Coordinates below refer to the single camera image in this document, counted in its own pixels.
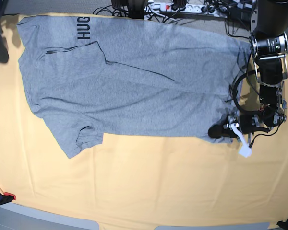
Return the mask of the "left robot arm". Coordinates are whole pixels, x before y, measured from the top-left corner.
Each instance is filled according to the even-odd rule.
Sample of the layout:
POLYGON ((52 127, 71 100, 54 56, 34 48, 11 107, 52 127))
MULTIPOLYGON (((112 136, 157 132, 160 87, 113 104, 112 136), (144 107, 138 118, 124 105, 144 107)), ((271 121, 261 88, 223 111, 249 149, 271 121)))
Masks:
POLYGON ((251 55, 254 70, 247 71, 230 87, 233 102, 238 112, 230 114, 221 124, 208 130, 211 138, 237 138, 231 125, 239 132, 251 135, 259 132, 268 136, 286 120, 286 100, 283 96, 284 81, 288 77, 286 52, 288 39, 288 0, 258 0, 251 18, 251 55), (238 87, 243 80, 254 74, 260 87, 255 90, 259 97, 259 110, 245 110, 238 102, 238 87))

